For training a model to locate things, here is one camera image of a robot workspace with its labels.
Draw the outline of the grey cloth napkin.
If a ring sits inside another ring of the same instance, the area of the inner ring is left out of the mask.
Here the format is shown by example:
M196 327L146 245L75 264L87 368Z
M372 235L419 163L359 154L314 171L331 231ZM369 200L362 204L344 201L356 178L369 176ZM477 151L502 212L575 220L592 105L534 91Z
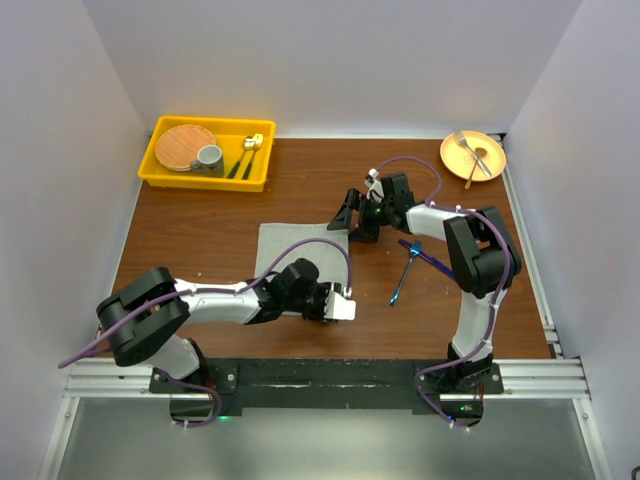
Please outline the grey cloth napkin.
M326 224L263 223L258 230L258 246L254 275L265 272L273 261L291 245L309 238L324 238L349 252L348 231L328 231ZM348 266L344 256L334 246L325 242L311 242L289 252L271 271L282 271L299 258L315 264L319 270L319 282L335 282L345 285Z

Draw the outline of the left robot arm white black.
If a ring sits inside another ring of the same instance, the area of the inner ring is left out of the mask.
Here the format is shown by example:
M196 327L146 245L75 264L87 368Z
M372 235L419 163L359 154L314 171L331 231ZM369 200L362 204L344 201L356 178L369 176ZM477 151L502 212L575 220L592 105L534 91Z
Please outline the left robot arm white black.
M227 287L175 279L165 267L154 268L97 307L103 330L120 367L147 364L168 373L185 392L200 390L207 368L195 343L177 335L186 323L230 322L256 325L285 313L306 320L355 318L356 303L339 283L320 282L316 265L299 258L261 280Z

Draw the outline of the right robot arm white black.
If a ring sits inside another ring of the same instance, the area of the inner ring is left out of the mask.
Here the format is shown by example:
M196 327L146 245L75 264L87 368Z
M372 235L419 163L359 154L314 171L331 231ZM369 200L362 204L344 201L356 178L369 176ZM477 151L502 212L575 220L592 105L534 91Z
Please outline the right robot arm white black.
M415 199L404 173L365 177L367 191L350 189L327 229L347 230L349 239L373 243L380 228L391 226L414 236L446 243L453 279L462 291L458 326L445 369L448 386L469 392L492 363L493 335L500 304L522 268L520 254L494 207L480 210L439 206Z

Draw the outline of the blue metallic fork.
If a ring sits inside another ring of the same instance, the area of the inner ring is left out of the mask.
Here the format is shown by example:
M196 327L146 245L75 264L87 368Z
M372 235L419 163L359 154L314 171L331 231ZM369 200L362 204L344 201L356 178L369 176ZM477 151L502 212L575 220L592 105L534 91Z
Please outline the blue metallic fork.
M402 273L402 276L400 277L400 280L394 290L394 293L389 301L389 305L390 306L395 306L397 304L397 301L399 299L401 290L406 282L406 278L408 276L409 270L413 264L413 261L416 257L418 257L420 255L420 252L422 250L422 242L421 241L414 241L409 250L408 250L408 260L407 260L407 264L404 268L404 271Z

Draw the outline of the blue metallic knife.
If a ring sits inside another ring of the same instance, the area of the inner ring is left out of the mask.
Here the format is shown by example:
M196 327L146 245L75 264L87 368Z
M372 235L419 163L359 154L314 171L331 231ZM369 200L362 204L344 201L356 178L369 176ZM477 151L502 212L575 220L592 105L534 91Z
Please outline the blue metallic knife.
M412 242L409 242L408 240L405 240L405 239L399 239L398 243L402 247L404 247L404 248L406 248L408 250L409 256L411 258L421 258L422 260L427 262L429 265L433 266L438 271L440 271L441 273L443 273L444 275L449 277L450 279L452 279L452 280L455 279L455 274L452 271L452 269L450 267L448 267L447 265L445 265L444 263L442 263L441 261L439 261L438 259L436 259L435 257L427 255L424 251L420 251L419 253L415 253Z

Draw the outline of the tan round plate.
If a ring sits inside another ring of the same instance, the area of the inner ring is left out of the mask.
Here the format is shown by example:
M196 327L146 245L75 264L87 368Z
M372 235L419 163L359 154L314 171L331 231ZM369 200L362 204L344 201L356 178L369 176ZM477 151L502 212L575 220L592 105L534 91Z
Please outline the tan round plate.
M440 157L445 168L454 176L473 183L488 182L499 177L506 168L506 154L492 137L471 130L462 134L468 144L462 146L454 134L440 145Z

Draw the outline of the silver fork on plate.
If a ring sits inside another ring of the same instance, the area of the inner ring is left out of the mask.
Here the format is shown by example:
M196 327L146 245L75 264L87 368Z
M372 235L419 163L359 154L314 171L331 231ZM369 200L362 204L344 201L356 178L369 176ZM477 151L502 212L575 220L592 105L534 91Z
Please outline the silver fork on plate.
M466 139L466 137L465 137L465 135L464 135L464 133L462 131L455 131L454 132L454 138L455 138L456 143L460 147L464 148L468 153L470 153L473 156L474 160L477 159L477 156L475 154L475 150L468 144L467 139ZM483 159L480 159L479 162L480 162L479 167L480 167L481 171L486 176L490 177L492 175L492 172L489 169L489 167L486 165L486 163L483 161Z

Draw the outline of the silver knife on plate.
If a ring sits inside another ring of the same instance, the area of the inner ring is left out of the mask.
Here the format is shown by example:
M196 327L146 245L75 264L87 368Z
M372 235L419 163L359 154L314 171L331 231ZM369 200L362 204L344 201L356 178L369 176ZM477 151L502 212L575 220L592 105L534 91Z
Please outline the silver knife on plate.
M487 151L484 148L478 147L478 148L475 149L475 154L477 156L477 159L475 160L473 168L472 168L472 170L471 170L471 172L469 174L469 177L468 177L468 179L467 179L467 181L465 183L465 189L466 190L468 190L471 187L471 184L473 183L473 178L474 178L474 175L475 175L475 171L477 170L477 167L480 165L479 160L483 159L486 156Z

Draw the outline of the yellow plastic bin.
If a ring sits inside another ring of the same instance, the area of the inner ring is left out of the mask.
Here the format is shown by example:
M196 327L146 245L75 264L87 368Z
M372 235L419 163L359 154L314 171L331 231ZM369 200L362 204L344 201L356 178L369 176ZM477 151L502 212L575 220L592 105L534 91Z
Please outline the yellow plastic bin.
M261 192L275 133L271 120L161 116L138 176L155 187Z

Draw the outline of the grey ceramic mug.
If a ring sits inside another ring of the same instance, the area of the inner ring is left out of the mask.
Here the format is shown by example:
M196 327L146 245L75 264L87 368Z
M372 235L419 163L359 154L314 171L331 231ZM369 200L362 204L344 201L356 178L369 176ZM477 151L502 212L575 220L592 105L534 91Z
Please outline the grey ceramic mug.
M190 164L190 170L214 178L223 178L224 157L222 149L214 144L203 146L198 151L196 159Z

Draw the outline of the round wooden plate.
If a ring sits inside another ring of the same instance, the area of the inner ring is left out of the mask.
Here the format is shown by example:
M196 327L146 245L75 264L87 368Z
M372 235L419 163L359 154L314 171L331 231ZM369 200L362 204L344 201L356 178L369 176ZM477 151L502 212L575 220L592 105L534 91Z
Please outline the round wooden plate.
M173 171L189 171L201 148L215 145L209 130L197 125L179 125L163 133L154 148L158 162Z

